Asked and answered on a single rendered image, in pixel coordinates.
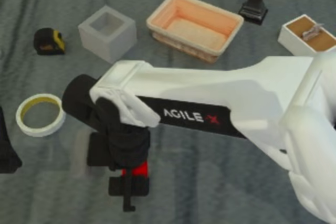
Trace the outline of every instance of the white box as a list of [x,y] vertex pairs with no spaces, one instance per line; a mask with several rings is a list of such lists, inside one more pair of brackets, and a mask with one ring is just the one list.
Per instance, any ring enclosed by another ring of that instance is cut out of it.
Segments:
[[[284,47],[286,47],[286,49],[290,51],[294,56],[314,56],[318,52],[315,51],[312,47],[310,47],[303,39],[298,37],[287,27],[289,24],[303,17],[308,18],[310,21],[316,24],[316,22],[313,19],[311,19],[306,14],[303,14],[300,17],[297,17],[282,26],[280,35],[278,38],[278,42],[282,44]],[[326,29],[322,28],[322,30],[326,32],[328,35],[330,35],[332,38],[334,38],[336,41],[336,38],[331,33],[329,33]],[[336,46],[333,46],[326,51],[332,51],[334,49],[336,49]]]
[[109,63],[119,60],[137,43],[135,21],[109,6],[78,26],[84,48]]

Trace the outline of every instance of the white robotic arm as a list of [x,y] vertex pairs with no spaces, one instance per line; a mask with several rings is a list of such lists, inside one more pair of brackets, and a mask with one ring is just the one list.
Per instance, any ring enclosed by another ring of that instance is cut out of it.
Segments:
[[289,171],[308,211],[336,223],[335,70],[333,53],[267,57],[231,71],[119,61],[91,88],[90,96],[93,102],[101,97],[112,101],[125,124],[167,123],[242,134]]

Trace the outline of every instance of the peach rectangular tray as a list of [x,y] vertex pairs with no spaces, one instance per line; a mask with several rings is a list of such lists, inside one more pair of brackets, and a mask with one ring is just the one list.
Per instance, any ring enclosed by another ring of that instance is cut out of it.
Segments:
[[189,55],[214,63],[244,19],[199,0],[165,0],[147,19],[153,37]]

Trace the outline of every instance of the white cable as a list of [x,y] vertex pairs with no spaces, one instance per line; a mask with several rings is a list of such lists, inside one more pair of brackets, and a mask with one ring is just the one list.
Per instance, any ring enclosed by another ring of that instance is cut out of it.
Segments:
[[[36,128],[29,128],[27,125],[23,123],[23,118],[27,111],[34,105],[41,103],[41,102],[48,102],[55,104],[59,107],[59,113],[57,118],[52,122],[52,124],[36,129]],[[29,97],[21,105],[16,111],[16,123],[20,127],[20,129],[27,135],[33,137],[43,137],[48,136],[59,130],[65,121],[65,112],[62,109],[62,102],[61,100],[52,94],[36,94],[32,97]]]

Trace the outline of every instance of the tape measure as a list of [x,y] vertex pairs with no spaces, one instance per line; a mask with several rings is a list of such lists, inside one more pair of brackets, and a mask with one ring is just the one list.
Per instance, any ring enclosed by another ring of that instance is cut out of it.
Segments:
[[42,28],[34,34],[34,48],[38,55],[64,55],[62,34],[52,28]]

